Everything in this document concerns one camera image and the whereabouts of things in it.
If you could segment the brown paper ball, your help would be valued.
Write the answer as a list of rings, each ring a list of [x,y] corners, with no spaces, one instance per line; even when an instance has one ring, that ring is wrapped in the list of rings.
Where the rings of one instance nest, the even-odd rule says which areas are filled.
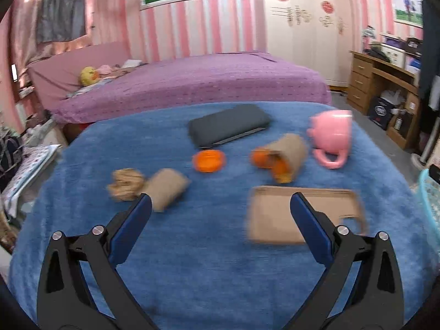
[[[110,196],[117,201],[132,201],[137,198],[145,184],[138,170],[123,168],[112,173],[112,183],[107,186]]]

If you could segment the small cardboard tube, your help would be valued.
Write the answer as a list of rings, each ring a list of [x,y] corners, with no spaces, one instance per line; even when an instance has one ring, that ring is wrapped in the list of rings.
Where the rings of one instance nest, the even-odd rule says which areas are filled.
[[[140,192],[152,200],[155,212],[163,212],[189,187],[190,180],[177,170],[160,169],[147,181]]]

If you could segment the cardboard tube with orange peel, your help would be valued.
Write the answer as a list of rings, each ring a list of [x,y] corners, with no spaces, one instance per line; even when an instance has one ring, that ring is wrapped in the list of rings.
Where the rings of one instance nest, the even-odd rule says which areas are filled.
[[[297,134],[287,133],[278,140],[251,152],[251,163],[271,172],[278,184],[296,179],[308,155],[304,140]]]

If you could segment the orange bottle cap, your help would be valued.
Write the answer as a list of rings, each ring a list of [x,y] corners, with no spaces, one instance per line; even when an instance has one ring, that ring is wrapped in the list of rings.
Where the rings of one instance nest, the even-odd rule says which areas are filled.
[[[202,150],[193,156],[192,162],[198,172],[215,173],[225,166],[226,156],[220,150]]]

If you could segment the light blue plastic basket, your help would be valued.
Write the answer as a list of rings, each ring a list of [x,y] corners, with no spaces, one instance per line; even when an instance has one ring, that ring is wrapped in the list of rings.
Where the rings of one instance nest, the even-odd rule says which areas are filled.
[[[424,214],[427,237],[433,248],[439,249],[439,167],[432,164],[418,178],[418,202]]]

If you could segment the blue textured blanket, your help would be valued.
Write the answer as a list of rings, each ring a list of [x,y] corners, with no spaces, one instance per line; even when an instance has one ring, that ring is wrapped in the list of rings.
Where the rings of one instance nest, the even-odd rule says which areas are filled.
[[[248,240],[252,188],[271,175],[250,153],[286,133],[305,136],[325,104],[266,102],[267,130],[222,146],[227,161],[213,174],[192,164],[192,119],[227,109],[200,104],[159,109],[95,123],[63,152],[22,225],[10,263],[11,293],[37,315],[41,265],[55,231],[80,235],[107,224],[127,203],[108,193],[112,173],[134,168],[151,176],[173,168],[191,181],[182,198],[153,214],[118,272],[161,329],[281,329],[299,309],[324,268],[305,245],[268,246]]]

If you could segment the tan phone case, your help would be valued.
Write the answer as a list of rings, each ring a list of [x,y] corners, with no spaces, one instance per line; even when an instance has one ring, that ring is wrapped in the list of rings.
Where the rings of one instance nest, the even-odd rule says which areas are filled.
[[[247,207],[247,237],[260,244],[304,244],[290,211],[291,196],[300,192],[311,206],[326,214],[335,225],[351,219],[361,235],[368,232],[363,207],[354,191],[348,189],[258,186]]]

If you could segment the wooden desk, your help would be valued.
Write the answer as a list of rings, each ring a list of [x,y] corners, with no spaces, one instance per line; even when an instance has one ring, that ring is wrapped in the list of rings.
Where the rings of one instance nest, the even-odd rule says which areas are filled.
[[[416,142],[421,102],[414,85],[415,76],[381,59],[352,51],[351,74],[347,102],[363,115],[377,109],[379,99],[391,120],[386,126],[387,136],[402,149],[410,149]]]

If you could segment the pink metal-lined mug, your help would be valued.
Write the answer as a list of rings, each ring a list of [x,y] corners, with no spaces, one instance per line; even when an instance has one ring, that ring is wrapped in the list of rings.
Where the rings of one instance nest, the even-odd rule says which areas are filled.
[[[334,109],[309,118],[307,134],[313,143],[312,155],[330,170],[340,169],[351,150],[353,114],[349,110]]]

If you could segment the black box under desk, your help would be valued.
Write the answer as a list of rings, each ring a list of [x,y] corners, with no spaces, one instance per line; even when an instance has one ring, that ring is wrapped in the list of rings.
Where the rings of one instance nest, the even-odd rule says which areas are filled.
[[[372,98],[368,109],[368,118],[374,122],[374,124],[386,130],[392,119],[393,109],[395,109],[394,104],[389,103],[381,97],[375,96]]]

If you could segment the pink headboard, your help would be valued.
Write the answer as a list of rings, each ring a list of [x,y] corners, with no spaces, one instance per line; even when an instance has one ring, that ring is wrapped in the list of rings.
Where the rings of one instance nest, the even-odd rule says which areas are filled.
[[[27,73],[44,109],[52,110],[69,93],[81,88],[83,68],[122,65],[131,55],[123,42],[91,45],[31,63]]]

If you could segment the black phone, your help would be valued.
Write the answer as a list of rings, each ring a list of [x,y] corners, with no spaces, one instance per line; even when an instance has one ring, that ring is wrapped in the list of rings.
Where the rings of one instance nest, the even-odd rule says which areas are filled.
[[[269,127],[271,117],[254,104],[240,104],[188,123],[189,137],[200,149],[209,149]]]

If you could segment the yellow duck plush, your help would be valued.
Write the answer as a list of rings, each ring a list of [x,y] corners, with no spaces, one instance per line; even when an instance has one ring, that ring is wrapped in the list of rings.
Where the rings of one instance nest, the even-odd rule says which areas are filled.
[[[81,70],[79,81],[82,86],[91,86],[100,81],[100,75],[95,68],[87,66]]]

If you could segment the white storage box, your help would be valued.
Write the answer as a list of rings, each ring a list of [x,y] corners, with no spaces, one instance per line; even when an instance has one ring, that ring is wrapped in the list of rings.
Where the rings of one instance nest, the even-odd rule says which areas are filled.
[[[380,48],[382,53],[389,58],[391,64],[399,68],[405,67],[406,55],[404,50],[385,43],[382,43]]]

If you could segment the dark hanging coat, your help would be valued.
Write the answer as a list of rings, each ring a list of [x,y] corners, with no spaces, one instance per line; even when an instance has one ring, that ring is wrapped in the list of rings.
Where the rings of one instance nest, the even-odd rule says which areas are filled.
[[[439,111],[439,12],[428,0],[422,2],[423,43],[418,92],[428,106]]]

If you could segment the purple dotted bed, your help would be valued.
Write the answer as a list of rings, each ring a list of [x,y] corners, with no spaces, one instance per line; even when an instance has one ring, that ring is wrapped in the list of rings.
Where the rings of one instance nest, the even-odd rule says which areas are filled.
[[[146,64],[50,109],[60,124],[89,124],[152,109],[237,101],[329,105],[317,72],[269,53],[210,54]]]

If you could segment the grey hanging cloth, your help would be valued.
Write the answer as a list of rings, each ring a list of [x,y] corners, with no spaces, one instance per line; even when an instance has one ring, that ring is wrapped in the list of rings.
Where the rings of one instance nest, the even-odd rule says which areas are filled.
[[[86,32],[86,0],[41,0],[37,43],[69,42]]]

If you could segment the cream wardrobe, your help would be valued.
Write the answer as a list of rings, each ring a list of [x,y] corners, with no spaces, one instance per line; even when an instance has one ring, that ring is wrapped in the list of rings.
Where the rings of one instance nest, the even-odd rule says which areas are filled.
[[[348,86],[353,49],[350,0],[263,0],[267,51]]]

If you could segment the small framed photo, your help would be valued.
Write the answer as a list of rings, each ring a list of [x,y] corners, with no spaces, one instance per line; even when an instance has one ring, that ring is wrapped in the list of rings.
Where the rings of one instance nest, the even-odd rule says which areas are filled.
[[[394,21],[422,28],[422,2],[423,0],[392,0]]]

